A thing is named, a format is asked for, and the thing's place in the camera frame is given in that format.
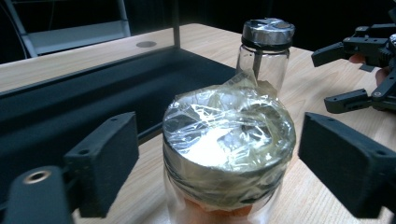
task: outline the salt shaker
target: salt shaker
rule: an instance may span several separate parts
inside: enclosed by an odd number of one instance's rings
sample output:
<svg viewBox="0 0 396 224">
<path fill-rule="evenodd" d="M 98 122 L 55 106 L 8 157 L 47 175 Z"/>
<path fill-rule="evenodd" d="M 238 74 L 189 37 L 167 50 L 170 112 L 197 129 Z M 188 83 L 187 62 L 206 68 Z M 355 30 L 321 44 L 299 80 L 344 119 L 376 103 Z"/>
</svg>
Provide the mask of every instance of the salt shaker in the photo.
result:
<svg viewBox="0 0 396 224">
<path fill-rule="evenodd" d="M 246 21 L 236 73 L 252 69 L 258 80 L 268 81 L 277 92 L 285 77 L 295 27 L 280 19 Z"/>
</svg>

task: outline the jar covered with plastic wrap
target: jar covered with plastic wrap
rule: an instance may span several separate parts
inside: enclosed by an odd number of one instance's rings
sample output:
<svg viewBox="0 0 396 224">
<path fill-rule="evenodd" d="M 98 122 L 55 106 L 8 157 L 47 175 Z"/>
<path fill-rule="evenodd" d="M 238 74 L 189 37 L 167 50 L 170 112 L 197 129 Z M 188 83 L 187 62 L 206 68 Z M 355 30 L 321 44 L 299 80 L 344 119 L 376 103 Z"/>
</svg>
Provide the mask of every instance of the jar covered with plastic wrap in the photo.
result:
<svg viewBox="0 0 396 224">
<path fill-rule="evenodd" d="M 295 146 L 288 111 L 244 72 L 177 96 L 163 117 L 172 223 L 266 223 Z"/>
</svg>

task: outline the light wood tabletop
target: light wood tabletop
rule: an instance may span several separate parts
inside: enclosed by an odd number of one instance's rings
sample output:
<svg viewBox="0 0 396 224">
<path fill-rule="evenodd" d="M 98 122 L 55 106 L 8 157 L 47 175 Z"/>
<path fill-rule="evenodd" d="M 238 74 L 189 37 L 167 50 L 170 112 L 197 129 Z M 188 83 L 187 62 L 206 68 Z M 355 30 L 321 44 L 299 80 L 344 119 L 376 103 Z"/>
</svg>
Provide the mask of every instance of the light wood tabletop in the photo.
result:
<svg viewBox="0 0 396 224">
<path fill-rule="evenodd" d="M 67 75 L 103 63 L 110 63 L 144 50 L 135 43 L 155 41 L 154 48 L 172 45 L 172 31 L 163 30 L 104 44 L 73 49 L 38 58 L 0 64 L 0 92 Z M 181 47 L 213 61 L 235 67 L 240 34 L 188 24 L 180 27 Z M 290 61 L 279 94 L 294 121 L 297 144 L 283 180 L 280 197 L 270 223 L 389 223 L 392 213 L 383 209 L 379 219 L 356 219 L 327 190 L 297 156 L 304 113 L 329 116 L 367 135 L 376 142 L 396 149 L 396 115 L 366 108 L 345 114 L 327 112 L 323 99 L 328 96 L 375 89 L 375 69 L 368 73 L 360 64 L 339 60 L 314 67 L 311 51 L 291 48 Z M 163 187 L 162 135 L 139 147 L 140 158 L 106 218 L 80 218 L 77 223 L 169 223 Z"/>
</svg>

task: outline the glass shaker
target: glass shaker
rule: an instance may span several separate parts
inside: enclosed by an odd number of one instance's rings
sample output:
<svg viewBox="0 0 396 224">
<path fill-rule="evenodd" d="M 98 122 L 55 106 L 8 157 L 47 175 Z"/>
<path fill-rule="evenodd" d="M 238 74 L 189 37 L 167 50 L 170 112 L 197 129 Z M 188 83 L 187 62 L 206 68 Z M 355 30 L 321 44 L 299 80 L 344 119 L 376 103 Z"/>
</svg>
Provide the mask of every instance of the glass shaker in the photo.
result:
<svg viewBox="0 0 396 224">
<path fill-rule="evenodd" d="M 252 69 L 258 80 L 268 81 L 280 92 L 294 31 L 293 24 L 280 19 L 246 21 L 236 74 Z"/>
<path fill-rule="evenodd" d="M 295 146 L 293 122 L 271 88 L 244 72 L 168 106 L 163 161 L 171 223 L 267 223 Z"/>
</svg>

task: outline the plastic wrap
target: plastic wrap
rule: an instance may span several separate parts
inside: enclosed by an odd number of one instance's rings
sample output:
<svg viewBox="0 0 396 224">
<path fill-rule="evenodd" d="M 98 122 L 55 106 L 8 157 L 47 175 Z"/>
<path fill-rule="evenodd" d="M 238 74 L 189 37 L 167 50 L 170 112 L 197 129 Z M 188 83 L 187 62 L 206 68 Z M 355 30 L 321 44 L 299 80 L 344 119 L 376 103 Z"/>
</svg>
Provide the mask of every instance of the plastic wrap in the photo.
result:
<svg viewBox="0 0 396 224">
<path fill-rule="evenodd" d="M 177 96 L 164 114 L 163 138 L 168 188 L 206 212 L 260 210 L 281 184 L 295 146 L 288 111 L 252 71 Z"/>
</svg>

